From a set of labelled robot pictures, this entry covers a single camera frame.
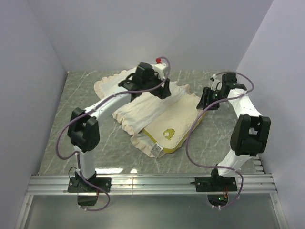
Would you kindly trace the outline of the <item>white pillowcase with peach ruffles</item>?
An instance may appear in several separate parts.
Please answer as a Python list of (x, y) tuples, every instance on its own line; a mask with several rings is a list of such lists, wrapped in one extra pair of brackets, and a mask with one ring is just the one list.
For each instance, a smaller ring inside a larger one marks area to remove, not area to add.
[(113, 118), (122, 125), (122, 129), (131, 136), (133, 146), (149, 157), (152, 157), (149, 150), (153, 142), (146, 136), (143, 129), (170, 105), (178, 102), (184, 95), (192, 94), (189, 85), (179, 86), (176, 82), (170, 82), (170, 91), (171, 96), (163, 100), (145, 92), (112, 114)]

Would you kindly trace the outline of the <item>cream pillow with yellow edge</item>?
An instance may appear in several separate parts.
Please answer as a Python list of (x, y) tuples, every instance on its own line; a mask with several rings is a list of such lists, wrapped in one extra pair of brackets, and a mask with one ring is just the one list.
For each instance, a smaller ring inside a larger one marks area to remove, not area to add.
[(149, 150), (152, 157), (160, 158), (182, 145), (200, 113), (196, 109), (199, 101), (200, 98), (195, 94), (186, 94), (143, 129), (153, 142)]

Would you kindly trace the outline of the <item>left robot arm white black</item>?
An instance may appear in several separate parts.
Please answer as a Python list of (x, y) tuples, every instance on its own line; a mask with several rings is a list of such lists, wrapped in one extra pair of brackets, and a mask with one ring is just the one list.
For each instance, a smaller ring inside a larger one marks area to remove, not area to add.
[(170, 64), (163, 63), (160, 58), (153, 65), (141, 62), (113, 85), (105, 98), (84, 110), (76, 108), (72, 112), (67, 135), (77, 157), (75, 179), (85, 192), (97, 187), (97, 173), (90, 152), (100, 141), (100, 122), (144, 92), (150, 92), (160, 99), (169, 97), (169, 71)]

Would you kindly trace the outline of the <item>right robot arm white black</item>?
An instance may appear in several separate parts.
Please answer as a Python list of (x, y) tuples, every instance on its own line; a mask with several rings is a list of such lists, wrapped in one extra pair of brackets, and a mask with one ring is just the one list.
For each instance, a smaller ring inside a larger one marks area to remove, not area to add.
[(217, 110), (220, 103), (229, 102), (238, 118), (230, 139), (231, 149), (211, 172), (210, 185), (217, 191), (229, 183), (246, 161), (265, 151), (271, 126), (271, 119), (261, 115), (248, 96), (254, 88), (247, 89), (236, 76), (236, 72), (214, 74), (211, 86), (203, 89), (196, 107)]

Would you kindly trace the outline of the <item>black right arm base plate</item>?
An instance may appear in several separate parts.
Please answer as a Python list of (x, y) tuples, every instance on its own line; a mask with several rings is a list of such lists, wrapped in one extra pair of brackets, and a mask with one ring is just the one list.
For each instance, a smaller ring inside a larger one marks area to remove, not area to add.
[(228, 204), (228, 193), (237, 191), (237, 183), (234, 177), (195, 177), (196, 192), (207, 192), (208, 202), (212, 207), (225, 207)]

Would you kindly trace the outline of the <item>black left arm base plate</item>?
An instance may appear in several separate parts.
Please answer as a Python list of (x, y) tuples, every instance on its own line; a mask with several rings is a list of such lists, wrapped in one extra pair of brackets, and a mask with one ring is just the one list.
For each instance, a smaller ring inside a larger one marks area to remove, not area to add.
[[(88, 180), (91, 184), (110, 192), (112, 179), (109, 177), (96, 177)], [(94, 206), (97, 203), (98, 195), (101, 191), (87, 184), (77, 173), (69, 180), (68, 193), (76, 193), (77, 202), (80, 206)]]

